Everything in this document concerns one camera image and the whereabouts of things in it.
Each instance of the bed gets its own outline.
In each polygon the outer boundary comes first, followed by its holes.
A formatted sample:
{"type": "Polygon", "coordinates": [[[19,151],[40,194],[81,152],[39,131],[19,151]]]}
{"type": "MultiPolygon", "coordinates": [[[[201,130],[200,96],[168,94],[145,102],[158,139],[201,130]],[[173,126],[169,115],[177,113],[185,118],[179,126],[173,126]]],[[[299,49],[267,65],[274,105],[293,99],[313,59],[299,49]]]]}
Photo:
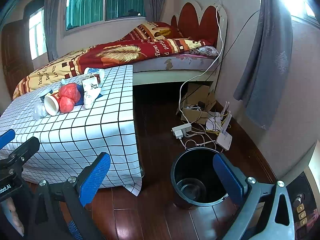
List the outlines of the bed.
{"type": "MultiPolygon", "coordinates": [[[[213,41],[214,47],[220,52],[223,48],[218,37],[216,8],[218,8],[221,37],[223,43],[225,43],[227,14],[223,7],[218,6],[218,4],[201,9],[196,1],[188,2],[183,6],[180,15],[172,17],[171,25],[177,26],[184,37],[213,41]]],[[[211,67],[215,71],[209,70],[201,77],[195,78],[194,81],[210,81],[212,82],[211,90],[214,90],[219,76],[220,66],[218,65],[221,63],[221,59],[222,57],[211,67]]],[[[212,62],[212,58],[190,54],[176,54],[136,62],[133,63],[133,85],[183,82],[202,74],[203,70],[206,70],[212,62]]]]}

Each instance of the screw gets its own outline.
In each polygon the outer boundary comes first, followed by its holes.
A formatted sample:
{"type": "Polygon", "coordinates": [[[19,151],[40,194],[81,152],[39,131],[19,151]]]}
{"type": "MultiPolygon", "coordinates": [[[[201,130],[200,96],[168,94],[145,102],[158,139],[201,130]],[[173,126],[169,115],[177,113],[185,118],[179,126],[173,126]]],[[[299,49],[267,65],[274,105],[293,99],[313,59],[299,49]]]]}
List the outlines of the screw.
{"type": "Polygon", "coordinates": [[[248,178],[248,182],[251,184],[255,184],[256,183],[256,179],[254,177],[249,177],[248,178]]]}
{"type": "Polygon", "coordinates": [[[284,182],[281,181],[281,180],[278,180],[277,184],[278,184],[280,187],[284,187],[284,182]]]}
{"type": "Polygon", "coordinates": [[[69,183],[74,183],[76,181],[76,179],[77,178],[75,176],[71,176],[71,177],[68,178],[68,182],[69,183]]]}
{"type": "Polygon", "coordinates": [[[40,185],[41,187],[43,187],[46,183],[47,183],[47,181],[46,181],[45,179],[43,179],[43,180],[41,180],[41,181],[39,182],[39,185],[40,185]]]}

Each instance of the red plastic bag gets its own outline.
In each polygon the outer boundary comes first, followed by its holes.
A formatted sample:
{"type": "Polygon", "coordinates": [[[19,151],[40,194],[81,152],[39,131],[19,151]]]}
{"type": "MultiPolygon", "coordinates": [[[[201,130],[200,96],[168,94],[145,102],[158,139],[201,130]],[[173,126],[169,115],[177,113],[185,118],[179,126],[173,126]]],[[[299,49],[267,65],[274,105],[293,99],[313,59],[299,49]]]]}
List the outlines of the red plastic bag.
{"type": "Polygon", "coordinates": [[[75,103],[80,100],[80,92],[76,83],[69,83],[59,89],[59,108],[62,113],[69,113],[75,107],[75,103]]]}
{"type": "Polygon", "coordinates": [[[59,89],[59,96],[71,98],[75,103],[77,103],[80,100],[80,92],[77,89],[77,84],[69,83],[62,86],[59,89]]]}
{"type": "Polygon", "coordinates": [[[75,102],[71,98],[62,97],[60,99],[59,107],[62,113],[69,113],[75,107],[75,102]]]}

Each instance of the blanket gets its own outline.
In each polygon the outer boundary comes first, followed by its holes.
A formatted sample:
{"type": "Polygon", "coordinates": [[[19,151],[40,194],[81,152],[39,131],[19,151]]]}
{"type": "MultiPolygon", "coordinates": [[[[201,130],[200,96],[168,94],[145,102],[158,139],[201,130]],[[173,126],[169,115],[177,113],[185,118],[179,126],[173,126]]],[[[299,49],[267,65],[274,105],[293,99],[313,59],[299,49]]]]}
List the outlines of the blanket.
{"type": "Polygon", "coordinates": [[[137,26],[119,41],[72,51],[32,72],[17,85],[13,100],[40,87],[75,77],[90,68],[109,68],[163,57],[202,46],[208,41],[182,38],[175,27],[166,23],[147,22],[137,26]]]}

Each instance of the green curtain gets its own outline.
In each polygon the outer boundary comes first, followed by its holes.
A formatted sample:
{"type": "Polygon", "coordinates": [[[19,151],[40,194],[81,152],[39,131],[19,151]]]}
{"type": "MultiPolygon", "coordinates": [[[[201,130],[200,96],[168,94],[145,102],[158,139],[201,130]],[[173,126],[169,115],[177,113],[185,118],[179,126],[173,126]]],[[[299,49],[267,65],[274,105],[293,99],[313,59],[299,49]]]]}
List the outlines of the green curtain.
{"type": "Polygon", "coordinates": [[[145,15],[143,0],[107,0],[106,4],[107,20],[128,17],[128,16],[141,16],[145,15]]]}
{"type": "Polygon", "coordinates": [[[67,5],[67,30],[103,20],[103,0],[68,0],[67,5]]]}

